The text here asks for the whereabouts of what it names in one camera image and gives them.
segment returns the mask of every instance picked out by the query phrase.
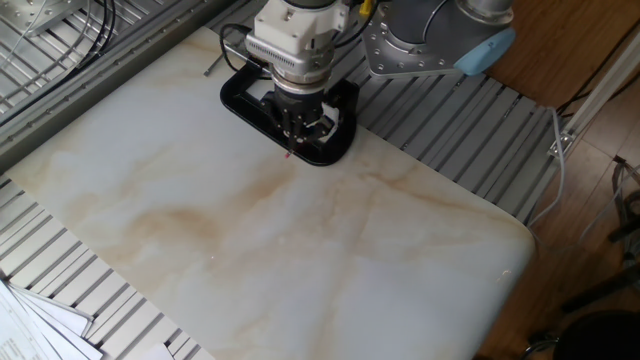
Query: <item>white cable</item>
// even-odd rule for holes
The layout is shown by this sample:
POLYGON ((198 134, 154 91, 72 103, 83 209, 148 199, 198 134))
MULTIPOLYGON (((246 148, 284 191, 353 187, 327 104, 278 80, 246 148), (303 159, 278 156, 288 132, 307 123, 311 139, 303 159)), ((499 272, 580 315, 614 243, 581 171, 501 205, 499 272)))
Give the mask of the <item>white cable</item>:
MULTIPOLYGON (((555 200, 553 200, 553 202, 549 206, 547 206, 546 209, 542 210, 533 220, 531 220, 531 222, 529 222, 529 224, 527 225, 527 228, 529 229, 529 232, 531 232, 531 235, 536 240, 536 242, 539 243, 545 249, 547 249, 547 250, 549 250, 551 252, 564 252, 564 251, 567 251, 567 250, 569 250, 571 248, 574 248, 574 247, 582 244, 582 242, 586 239, 587 234, 591 231, 591 229, 595 226, 595 224, 597 224, 598 221, 600 221, 600 219, 606 213, 607 209, 614 203, 616 197, 622 191, 624 183, 627 180, 629 180, 629 178, 631 178, 631 176, 633 175, 633 171, 630 174, 627 174, 627 176, 625 176, 622 179, 622 181, 620 182, 620 186, 618 187, 618 190, 615 192, 615 194, 613 194, 613 197, 611 198, 611 200, 607 203, 607 205, 604 207, 604 209, 602 209, 602 211, 600 211, 598 216, 596 216, 595 219, 593 219, 593 221, 591 221, 589 223, 589 225, 587 225, 587 227, 582 231, 582 234, 580 235, 580 238, 578 239, 577 242, 575 242, 574 244, 568 245, 568 246, 560 247, 560 248, 553 248, 553 247, 549 246, 548 244, 544 243, 542 240, 540 240, 538 235, 536 235, 536 233, 533 231, 533 229, 531 227, 538 220, 542 219, 545 215, 547 215, 549 213, 549 211, 551 211, 556 205, 558 205, 558 203, 560 202, 560 199, 562 198, 562 193, 564 192, 564 185, 565 185, 564 182, 565 182, 565 177, 566 177, 566 164, 565 164, 565 158, 564 158, 564 149, 562 148, 562 143, 561 143, 561 138, 560 138, 560 120, 558 119, 558 113, 556 112, 556 110, 554 108, 549 108, 549 111, 551 111, 551 113, 553 115, 553 132, 554 132, 555 137, 556 137, 556 144, 557 144, 557 147, 558 147, 558 159, 560 160, 560 186, 558 187, 558 193, 556 195, 555 200)), ((634 171, 638 171, 638 170, 640 170, 640 165, 636 166, 634 168, 634 171)))
MULTIPOLYGON (((634 171, 638 171, 640 170, 640 165, 636 166, 633 168, 634 171)), ((542 245, 544 248, 546 248, 547 250, 551 251, 551 252, 556 252, 556 253, 562 253, 565 252, 567 250, 570 250, 580 244, 582 244, 582 242, 587 238, 587 234, 589 234, 589 232, 591 231, 591 229, 593 229, 593 227, 595 226, 595 224, 597 224, 600 219, 602 219, 602 217, 604 216, 604 214, 606 214, 607 210, 611 207, 611 205, 613 205, 613 203, 616 200, 616 197, 618 197, 618 195, 620 194, 620 192, 622 191, 623 185, 624 183, 629 180, 631 177, 633 176, 633 171, 630 174, 627 174, 627 176, 625 176, 622 181, 620 182, 620 186, 618 187, 618 190, 613 194, 613 196, 611 197, 611 200, 609 200, 609 202, 607 203, 607 205, 605 205, 605 207, 600 211, 600 213, 598 214, 598 216, 595 217, 595 219, 593 219, 589 225, 587 225, 586 228, 584 228, 584 230, 582 231, 582 234, 580 235, 580 238, 578 239, 578 241, 576 241, 575 243, 571 244, 571 245, 567 245, 564 247, 559 247, 559 248, 552 248, 551 246, 545 244, 544 242, 542 242, 542 240, 540 240, 540 238, 538 238, 538 236, 536 235, 536 233, 531 229, 531 226, 528 227, 529 231, 531 232, 531 235, 533 235, 533 238, 536 239, 536 241, 542 245)))
POLYGON ((9 62, 9 58, 11 58, 11 56, 13 56, 13 53, 18 48, 18 45, 20 45, 20 43, 22 42, 22 39, 24 39, 24 37, 29 33, 29 31, 31 31, 31 27, 33 27, 33 24, 35 24, 36 21, 38 21, 38 18, 40 17, 40 14, 42 13, 42 10, 44 10, 44 6, 47 4, 47 1, 48 0, 44 0, 42 2, 42 6, 40 6, 40 10, 38 10, 38 14, 36 14, 35 19, 33 19, 33 21, 31 21, 31 24, 29 24, 29 27, 27 27, 27 30, 25 30, 22 33, 22 35, 20 35, 20 38, 18 39, 16 44, 13 46, 11 51, 9 51, 9 55, 7 55, 7 57, 5 57, 4 60, 2 61, 2 63, 0 64, 0 69, 2 69, 7 64, 7 62, 9 62))
POLYGON ((558 187, 558 194, 556 195, 555 200, 553 200, 551 205, 547 206, 546 209, 542 210, 538 214, 538 216, 536 216, 533 220, 531 220, 531 222, 529 222, 529 228, 531 228, 533 224, 538 222, 538 220, 547 215, 549 211, 551 211, 556 205, 558 205, 560 199, 562 198, 562 193, 564 192, 564 179, 566 176, 566 169, 564 161, 564 149, 562 148, 562 139, 560 137, 560 120, 558 119, 558 113, 556 112, 556 109, 549 108, 549 111, 551 111, 551 114, 553 115, 553 133, 556 136, 556 147, 558 148, 558 159, 560 160, 560 187, 558 187))

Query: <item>paper stack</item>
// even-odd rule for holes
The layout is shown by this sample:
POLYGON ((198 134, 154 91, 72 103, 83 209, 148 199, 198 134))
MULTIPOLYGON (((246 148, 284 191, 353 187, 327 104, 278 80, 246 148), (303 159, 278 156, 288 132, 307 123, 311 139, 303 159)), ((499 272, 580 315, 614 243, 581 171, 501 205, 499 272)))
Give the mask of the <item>paper stack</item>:
POLYGON ((0 282, 0 360, 99 360, 88 343, 91 316, 0 282))

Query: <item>marble slab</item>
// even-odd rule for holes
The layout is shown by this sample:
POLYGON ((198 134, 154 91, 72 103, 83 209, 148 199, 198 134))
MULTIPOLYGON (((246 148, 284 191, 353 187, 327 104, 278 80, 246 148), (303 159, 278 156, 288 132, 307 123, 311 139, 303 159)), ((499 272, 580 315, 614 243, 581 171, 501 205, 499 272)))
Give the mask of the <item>marble slab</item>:
POLYGON ((216 359, 472 358, 527 229, 363 128, 285 159, 202 75, 219 53, 200 29, 9 177, 216 359))

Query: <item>metal slat platform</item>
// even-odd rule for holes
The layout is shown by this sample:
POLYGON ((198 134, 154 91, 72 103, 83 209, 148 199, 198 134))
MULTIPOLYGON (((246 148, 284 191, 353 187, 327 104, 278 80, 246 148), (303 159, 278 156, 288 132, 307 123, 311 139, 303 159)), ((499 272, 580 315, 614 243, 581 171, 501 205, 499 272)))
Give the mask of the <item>metal slat platform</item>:
MULTIPOLYGON (((252 27, 265 2, 238 2, 207 26, 218 33, 225 23, 252 27)), ((356 11, 351 16, 358 18, 356 11)), ((353 22, 338 39, 360 26, 353 22)), ((245 51, 238 33, 225 35, 245 51)), ((362 127, 522 222, 557 170, 547 154, 554 142, 551 113, 485 75, 379 79, 358 39, 336 51, 329 83, 342 78, 360 86, 362 127)))
POLYGON ((104 360, 137 360, 156 343, 176 360, 213 359, 5 176, 0 269, 10 283, 92 315, 87 339, 104 360))
MULTIPOLYGON (((177 0, 116 0, 116 25, 112 45, 153 18, 177 0)), ((21 31, 0 17, 0 122, 4 114, 20 111, 32 97, 69 73, 85 56, 103 21, 102 2, 85 1, 84 7, 51 26, 42 34, 24 37, 21 31)))
MULTIPOLYGON (((46 107, 30 109, 31 114, 12 120, 15 126, 2 134, 0 150, 11 149, 15 139, 29 132, 29 124, 46 124, 64 117, 67 108, 73 107, 76 101, 81 103, 92 87, 99 89, 109 76, 126 80, 120 79, 130 76, 120 75, 126 73, 121 71, 125 64, 143 61, 150 46, 164 41, 165 33, 177 31, 173 29, 178 24, 192 21, 191 14, 198 14, 206 2, 184 1, 179 7, 169 9, 169 4, 175 1, 118 1, 116 29, 121 39, 129 36, 127 44, 130 45, 105 55, 101 59, 105 65, 56 94, 46 107), (176 13, 167 14, 169 10, 176 13), (148 31, 134 33, 145 20, 153 26, 149 26, 148 31)), ((216 32, 227 22, 252 26, 253 16, 264 3, 265 0, 236 1, 207 26, 216 32)), ((93 30, 88 34, 95 36, 102 8, 96 5, 94 9, 100 12, 92 11, 93 30)), ((55 61, 54 55, 66 51, 60 39, 70 44, 78 34, 77 29, 83 26, 82 19, 81 14, 72 14, 60 25, 60 31, 45 33, 43 36, 49 37, 44 39, 33 38, 29 42, 32 47, 25 50, 24 55, 19 52, 15 57, 15 64, 12 62, 11 66, 20 66, 20 71, 27 73, 23 74, 24 81, 33 80, 28 87, 31 95, 23 92, 23 100, 50 86, 55 76, 63 74, 80 59, 79 50, 70 52, 69 58, 60 62, 55 61), (31 60, 29 56, 41 58, 31 60), (38 76, 51 64, 54 66, 48 75, 38 76)), ((351 29, 358 26, 355 22, 351 29)), ((342 34, 338 39, 346 36, 348 34, 342 34)), ((238 34, 230 33, 227 40, 232 46, 242 47, 238 34)), ((482 75, 374 78, 370 75, 361 40, 336 51, 331 82, 341 78, 360 86, 357 114, 361 126, 526 223, 557 170, 557 164, 547 155, 554 136, 551 115, 544 108, 482 75)), ((4 115, 20 106, 19 102, 9 102, 12 108, 6 101, 2 104, 7 111, 4 115)), ((5 176, 0 176, 0 269, 18 286, 92 314, 95 322, 89 341, 105 352, 105 359, 137 359, 156 342, 165 343, 179 360, 212 359, 196 341, 5 176)))

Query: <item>wooden floor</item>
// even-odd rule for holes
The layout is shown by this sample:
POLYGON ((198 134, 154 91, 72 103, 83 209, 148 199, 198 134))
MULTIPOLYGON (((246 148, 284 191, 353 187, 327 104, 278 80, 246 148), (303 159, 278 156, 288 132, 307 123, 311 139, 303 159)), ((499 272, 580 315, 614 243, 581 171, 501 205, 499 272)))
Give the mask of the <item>wooden floor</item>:
MULTIPOLYGON (((567 161, 567 179, 561 203, 534 225, 540 239, 553 247, 575 244, 583 229, 613 196, 612 157, 640 164, 640 82, 610 101, 594 119, 567 161)), ((555 198, 559 179, 547 190, 540 208, 555 198)), ((634 189, 627 181, 625 190, 634 189)), ((586 313, 605 309, 640 311, 640 291, 627 289, 571 316, 559 306, 572 295, 622 269, 622 244, 610 244, 606 235, 619 226, 610 207, 585 241, 567 251, 538 246, 511 297, 479 351, 479 358, 518 359, 527 337, 539 330, 561 330, 586 313)), ((539 354, 533 359, 551 359, 539 354)))
POLYGON ((640 19, 640 1, 515 0, 513 11, 516 42, 489 73, 538 104, 558 107, 640 19))

